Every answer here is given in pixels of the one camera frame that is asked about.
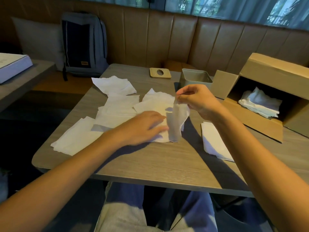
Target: backpack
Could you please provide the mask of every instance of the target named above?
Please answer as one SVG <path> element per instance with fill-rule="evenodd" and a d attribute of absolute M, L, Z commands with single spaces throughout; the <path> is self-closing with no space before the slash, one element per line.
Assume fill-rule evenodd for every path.
<path fill-rule="evenodd" d="M 63 13 L 61 18 L 66 72 L 77 76 L 100 77 L 107 69 L 107 43 L 104 23 L 93 14 Z"/>

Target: open container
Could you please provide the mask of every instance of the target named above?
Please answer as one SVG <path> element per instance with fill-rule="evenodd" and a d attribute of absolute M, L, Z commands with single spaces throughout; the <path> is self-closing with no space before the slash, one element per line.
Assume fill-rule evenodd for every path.
<path fill-rule="evenodd" d="M 212 79 L 206 71 L 185 68 L 181 71 L 179 82 L 179 88 L 190 84 L 203 84 L 206 85 L 208 89 L 211 88 L 213 83 Z"/>
<path fill-rule="evenodd" d="M 212 93 L 224 99 L 222 104 L 243 124 L 281 143 L 283 126 L 309 137 L 309 68 L 253 53 L 239 75 L 217 73 L 214 88 L 222 85 L 226 91 L 219 96 L 215 90 Z M 255 87 L 282 100 L 278 118 L 265 118 L 238 103 L 245 91 Z"/>

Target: white book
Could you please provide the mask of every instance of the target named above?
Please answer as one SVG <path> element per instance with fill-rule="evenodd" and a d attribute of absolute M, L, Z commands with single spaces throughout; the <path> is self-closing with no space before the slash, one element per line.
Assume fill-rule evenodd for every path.
<path fill-rule="evenodd" d="M 28 55 L 0 53 L 0 84 L 32 65 Z"/>

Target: forearm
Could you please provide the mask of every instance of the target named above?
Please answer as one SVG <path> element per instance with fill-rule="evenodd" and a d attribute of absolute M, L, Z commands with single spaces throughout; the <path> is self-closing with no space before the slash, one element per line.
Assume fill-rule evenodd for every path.
<path fill-rule="evenodd" d="M 1 231 L 41 231 L 89 176 L 121 146 L 103 134 L 0 205 Z"/>
<path fill-rule="evenodd" d="M 223 106 L 212 116 L 254 196 L 280 231 L 309 227 L 309 186 Z"/>

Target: dark floor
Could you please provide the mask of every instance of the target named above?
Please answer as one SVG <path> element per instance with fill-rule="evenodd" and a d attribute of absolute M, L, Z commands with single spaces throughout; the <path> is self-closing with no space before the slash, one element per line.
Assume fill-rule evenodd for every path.
<path fill-rule="evenodd" d="M 42 107 L 14 107 L 0 113 L 0 140 L 7 153 L 1 153 L 0 167 L 10 170 L 9 196 L 36 179 L 41 173 L 32 166 L 34 153 L 51 135 L 70 110 Z M 167 207 L 173 189 L 146 187 L 144 207 L 150 208 L 163 193 L 158 207 Z M 89 179 L 60 211 L 44 232 L 91 232 L 104 203 L 103 181 Z M 216 212 L 219 232 L 272 231 L 269 224 L 249 226 L 238 222 L 224 211 Z"/>

